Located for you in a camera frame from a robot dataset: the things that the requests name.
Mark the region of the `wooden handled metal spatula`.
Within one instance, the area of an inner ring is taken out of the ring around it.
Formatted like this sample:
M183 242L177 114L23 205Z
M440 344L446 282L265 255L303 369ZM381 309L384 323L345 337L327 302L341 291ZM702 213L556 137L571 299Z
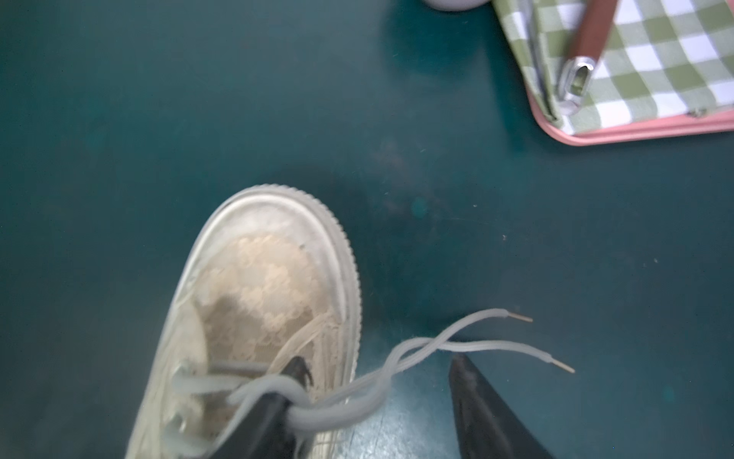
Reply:
M588 1L561 68L556 95L560 113L577 113L601 61L614 24L617 0Z

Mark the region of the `green white checkered cloth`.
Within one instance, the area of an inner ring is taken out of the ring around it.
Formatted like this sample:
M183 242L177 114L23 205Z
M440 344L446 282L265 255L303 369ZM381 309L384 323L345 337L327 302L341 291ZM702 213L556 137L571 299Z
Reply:
M621 1L598 70L573 115L558 82L583 1L493 4L545 122L582 135L733 106L733 13L726 1Z

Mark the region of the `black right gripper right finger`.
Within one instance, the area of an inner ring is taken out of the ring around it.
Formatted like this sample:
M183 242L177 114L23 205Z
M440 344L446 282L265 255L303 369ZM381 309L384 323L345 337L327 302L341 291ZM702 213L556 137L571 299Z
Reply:
M495 391L468 355L448 373L462 459L553 459Z

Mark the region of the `lilac ceramic bowl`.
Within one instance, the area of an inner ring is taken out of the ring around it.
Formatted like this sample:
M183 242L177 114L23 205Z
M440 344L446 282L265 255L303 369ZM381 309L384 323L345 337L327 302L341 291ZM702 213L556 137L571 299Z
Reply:
M445 13L460 13L479 8L490 0L424 0L424 3L436 11Z

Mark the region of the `pink plastic tray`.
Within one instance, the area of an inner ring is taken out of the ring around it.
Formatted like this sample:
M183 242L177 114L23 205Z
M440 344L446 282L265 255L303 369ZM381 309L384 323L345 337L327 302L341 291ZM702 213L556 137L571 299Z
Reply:
M733 131L733 110L726 109L704 117L682 115L648 120L575 136L554 127L546 120L531 94L528 94L528 99L533 118L540 128L551 138L570 146L607 145Z

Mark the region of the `beige sneaker with red insole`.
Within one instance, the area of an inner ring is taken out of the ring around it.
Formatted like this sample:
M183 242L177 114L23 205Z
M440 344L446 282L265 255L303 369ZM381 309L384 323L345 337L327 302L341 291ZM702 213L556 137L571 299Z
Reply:
M185 262L126 456L211 458L254 397L280 388L278 375L302 357L311 403L292 407L289 424L313 439L306 458L333 458L344 430L382 408L394 377L437 351L514 352L554 365L527 344L454 340L476 322L509 316L473 313L434 338L405 340L357 376L361 284L343 227L301 190L244 189L210 216Z

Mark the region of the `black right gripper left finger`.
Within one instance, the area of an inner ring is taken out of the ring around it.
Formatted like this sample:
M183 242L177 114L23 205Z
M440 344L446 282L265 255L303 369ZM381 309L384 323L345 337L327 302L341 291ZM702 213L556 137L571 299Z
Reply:
M306 458L313 439L299 436L289 424L292 407L307 407L311 400L307 386L313 382L302 357L292 358L278 375L280 388L267 388L246 407L234 422L211 458Z

